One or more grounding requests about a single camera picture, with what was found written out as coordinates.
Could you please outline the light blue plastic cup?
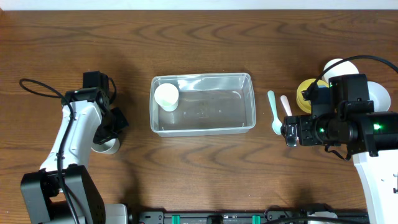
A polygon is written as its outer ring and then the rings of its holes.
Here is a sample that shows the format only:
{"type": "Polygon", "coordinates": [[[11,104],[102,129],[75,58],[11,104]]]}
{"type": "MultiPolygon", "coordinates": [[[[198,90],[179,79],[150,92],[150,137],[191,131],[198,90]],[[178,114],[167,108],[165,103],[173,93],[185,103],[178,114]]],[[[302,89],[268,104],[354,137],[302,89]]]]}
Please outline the light blue plastic cup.
{"type": "Polygon", "coordinates": [[[115,154],[119,151],[121,144],[118,138],[111,139],[106,141],[103,144],[93,144],[91,149],[94,152],[102,153],[102,154],[115,154]]]}

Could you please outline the cream white plastic cup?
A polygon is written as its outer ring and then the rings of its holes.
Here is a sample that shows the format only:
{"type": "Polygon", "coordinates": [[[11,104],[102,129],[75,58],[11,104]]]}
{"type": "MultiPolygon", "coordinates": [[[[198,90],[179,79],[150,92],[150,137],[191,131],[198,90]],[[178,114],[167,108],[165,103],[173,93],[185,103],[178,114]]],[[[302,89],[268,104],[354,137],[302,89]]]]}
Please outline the cream white plastic cup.
{"type": "Polygon", "coordinates": [[[154,98],[164,111],[172,112],[177,109],[179,91],[175,85],[164,83],[155,89],[154,98]]]}

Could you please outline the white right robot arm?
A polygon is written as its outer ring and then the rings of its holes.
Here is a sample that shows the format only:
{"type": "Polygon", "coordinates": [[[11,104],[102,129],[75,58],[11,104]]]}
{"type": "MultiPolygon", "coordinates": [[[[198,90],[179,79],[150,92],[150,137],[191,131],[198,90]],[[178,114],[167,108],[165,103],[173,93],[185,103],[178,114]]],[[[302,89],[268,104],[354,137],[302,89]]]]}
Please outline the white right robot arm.
{"type": "Polygon", "coordinates": [[[363,186],[371,223],[397,223],[397,113],[287,116],[281,132],[290,147],[345,145],[363,186]]]}

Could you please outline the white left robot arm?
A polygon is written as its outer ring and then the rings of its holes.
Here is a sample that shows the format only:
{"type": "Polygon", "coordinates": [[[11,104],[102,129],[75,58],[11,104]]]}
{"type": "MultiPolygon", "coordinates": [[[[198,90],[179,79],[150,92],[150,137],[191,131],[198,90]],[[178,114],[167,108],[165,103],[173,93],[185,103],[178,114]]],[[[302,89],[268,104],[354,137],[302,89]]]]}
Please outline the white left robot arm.
{"type": "Polygon", "coordinates": [[[37,172],[24,174],[21,192],[32,223],[127,223],[124,204],[105,204],[88,173],[103,116],[95,101],[63,106],[53,148],[37,172]]]}

